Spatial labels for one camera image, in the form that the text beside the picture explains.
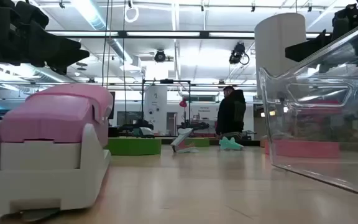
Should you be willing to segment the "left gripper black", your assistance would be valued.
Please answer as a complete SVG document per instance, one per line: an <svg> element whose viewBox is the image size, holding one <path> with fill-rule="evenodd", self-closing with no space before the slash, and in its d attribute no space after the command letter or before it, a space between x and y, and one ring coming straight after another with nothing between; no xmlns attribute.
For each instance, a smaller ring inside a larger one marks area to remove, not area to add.
<svg viewBox="0 0 358 224"><path fill-rule="evenodd" d="M90 56L77 41L44 28L49 18L29 0L0 0L0 63L29 63L66 75L74 63Z"/></svg>

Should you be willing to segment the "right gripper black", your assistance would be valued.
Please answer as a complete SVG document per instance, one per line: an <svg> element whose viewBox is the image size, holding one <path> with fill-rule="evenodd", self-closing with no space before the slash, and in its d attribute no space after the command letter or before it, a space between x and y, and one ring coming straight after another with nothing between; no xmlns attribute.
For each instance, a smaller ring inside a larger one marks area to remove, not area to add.
<svg viewBox="0 0 358 224"><path fill-rule="evenodd" d="M334 13L332 19L333 34L323 30L319 35L306 42L285 48L285 57L300 62L358 26L357 4L348 4L344 9Z"/></svg>

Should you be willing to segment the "pink and white stapler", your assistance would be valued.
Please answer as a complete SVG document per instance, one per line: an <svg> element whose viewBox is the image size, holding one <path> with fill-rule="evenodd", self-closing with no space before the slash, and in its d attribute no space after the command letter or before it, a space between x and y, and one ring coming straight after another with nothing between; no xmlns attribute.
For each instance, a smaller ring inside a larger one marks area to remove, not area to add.
<svg viewBox="0 0 358 224"><path fill-rule="evenodd" d="M92 207L111 153L114 94L64 84L28 96L0 119L0 215Z"/></svg>

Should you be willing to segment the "red tape roll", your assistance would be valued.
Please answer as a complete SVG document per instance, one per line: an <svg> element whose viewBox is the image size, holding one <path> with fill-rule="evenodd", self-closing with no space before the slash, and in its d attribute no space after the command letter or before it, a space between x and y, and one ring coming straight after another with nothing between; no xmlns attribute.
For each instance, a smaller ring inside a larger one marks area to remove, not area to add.
<svg viewBox="0 0 358 224"><path fill-rule="evenodd" d="M277 156L326 159L340 156L338 142L276 139L273 144Z"/></svg>

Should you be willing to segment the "green tape roll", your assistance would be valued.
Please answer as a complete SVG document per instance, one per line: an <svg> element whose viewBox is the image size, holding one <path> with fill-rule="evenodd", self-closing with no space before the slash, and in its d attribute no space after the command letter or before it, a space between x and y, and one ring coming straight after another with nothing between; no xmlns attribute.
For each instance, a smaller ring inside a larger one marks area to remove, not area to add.
<svg viewBox="0 0 358 224"><path fill-rule="evenodd" d="M109 138L105 149L113 156L147 156L161 153L160 139Z"/></svg>

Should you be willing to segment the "teal stapler remover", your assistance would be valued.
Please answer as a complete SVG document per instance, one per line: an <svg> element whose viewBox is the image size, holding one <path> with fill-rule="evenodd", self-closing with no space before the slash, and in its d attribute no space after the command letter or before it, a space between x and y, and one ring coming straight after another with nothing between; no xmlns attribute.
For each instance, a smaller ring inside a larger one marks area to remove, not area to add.
<svg viewBox="0 0 358 224"><path fill-rule="evenodd" d="M244 148L243 145L236 143L235 138L228 139L225 136L219 140L219 146L220 146L220 150L241 151Z"/></svg>

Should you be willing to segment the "light blue stapler remover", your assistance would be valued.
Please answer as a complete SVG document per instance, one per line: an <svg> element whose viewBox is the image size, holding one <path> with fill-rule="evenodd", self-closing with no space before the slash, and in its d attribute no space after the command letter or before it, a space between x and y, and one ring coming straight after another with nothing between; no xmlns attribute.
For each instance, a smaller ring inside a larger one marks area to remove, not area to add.
<svg viewBox="0 0 358 224"><path fill-rule="evenodd" d="M178 136L170 144L173 152L182 154L182 153L198 153L199 150L195 147L193 143L186 145L187 137L193 132L193 128L180 128L178 129Z"/></svg>

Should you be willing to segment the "black overhead light bar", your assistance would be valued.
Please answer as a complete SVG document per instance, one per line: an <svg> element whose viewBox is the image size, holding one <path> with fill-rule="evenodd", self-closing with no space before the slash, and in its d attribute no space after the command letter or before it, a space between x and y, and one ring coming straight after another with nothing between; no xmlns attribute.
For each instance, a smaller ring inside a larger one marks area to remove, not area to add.
<svg viewBox="0 0 358 224"><path fill-rule="evenodd" d="M49 30L49 33L68 38L105 38L119 39L249 39L255 38L253 32L215 32L215 31L102 31L102 30Z"/></svg>

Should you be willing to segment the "clear plastic bin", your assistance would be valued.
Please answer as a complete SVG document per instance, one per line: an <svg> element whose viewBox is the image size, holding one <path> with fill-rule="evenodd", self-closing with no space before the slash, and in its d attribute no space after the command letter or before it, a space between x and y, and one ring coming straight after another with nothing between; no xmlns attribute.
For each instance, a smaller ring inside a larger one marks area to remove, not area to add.
<svg viewBox="0 0 358 224"><path fill-rule="evenodd" d="M358 66L326 61L355 37L358 28L280 75L261 68L260 82L272 164L358 194ZM338 142L340 156L277 156L276 139Z"/></svg>

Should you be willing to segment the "person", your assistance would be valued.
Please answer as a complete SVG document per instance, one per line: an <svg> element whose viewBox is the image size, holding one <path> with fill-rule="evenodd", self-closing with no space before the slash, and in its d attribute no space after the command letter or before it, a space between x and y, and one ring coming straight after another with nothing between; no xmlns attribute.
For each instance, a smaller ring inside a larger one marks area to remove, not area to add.
<svg viewBox="0 0 358 224"><path fill-rule="evenodd" d="M240 143L243 139L244 115L246 112L246 100L242 90L235 90L233 86L223 89L224 98L218 109L216 134L219 139L234 138Z"/></svg>

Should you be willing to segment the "pink desk lamp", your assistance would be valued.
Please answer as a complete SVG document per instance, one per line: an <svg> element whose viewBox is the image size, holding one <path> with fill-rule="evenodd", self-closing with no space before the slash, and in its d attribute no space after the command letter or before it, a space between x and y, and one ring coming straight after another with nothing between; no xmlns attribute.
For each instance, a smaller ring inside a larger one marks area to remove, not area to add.
<svg viewBox="0 0 358 224"><path fill-rule="evenodd" d="M186 102L186 98L182 98L181 102L179 102L180 107L183 108L183 121L181 122L181 125L185 128L186 127L186 107L187 107L187 102Z"/></svg>

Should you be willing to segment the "silver ventilation duct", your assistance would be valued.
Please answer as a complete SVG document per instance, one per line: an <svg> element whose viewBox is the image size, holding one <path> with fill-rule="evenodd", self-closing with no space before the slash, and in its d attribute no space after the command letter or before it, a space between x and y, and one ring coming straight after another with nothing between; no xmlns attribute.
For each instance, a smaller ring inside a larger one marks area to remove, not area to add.
<svg viewBox="0 0 358 224"><path fill-rule="evenodd" d="M113 30L113 9L117 0L70 0L84 20L91 26L91 30L114 31ZM140 73L142 70L140 59L128 54L124 50L124 40L119 38L105 37L96 38L104 40L104 48L109 48L115 53L120 61L120 69L123 72Z"/></svg>

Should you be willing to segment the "black background frame stand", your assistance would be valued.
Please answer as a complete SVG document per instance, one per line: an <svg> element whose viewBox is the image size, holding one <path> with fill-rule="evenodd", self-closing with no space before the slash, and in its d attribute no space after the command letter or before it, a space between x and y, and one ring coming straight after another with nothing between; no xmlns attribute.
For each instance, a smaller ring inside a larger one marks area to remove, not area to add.
<svg viewBox="0 0 358 224"><path fill-rule="evenodd" d="M189 80L142 80L141 119L151 124L154 134L165 135L167 131L168 87L174 87L182 96L188 93L188 106L191 106L191 82Z"/></svg>

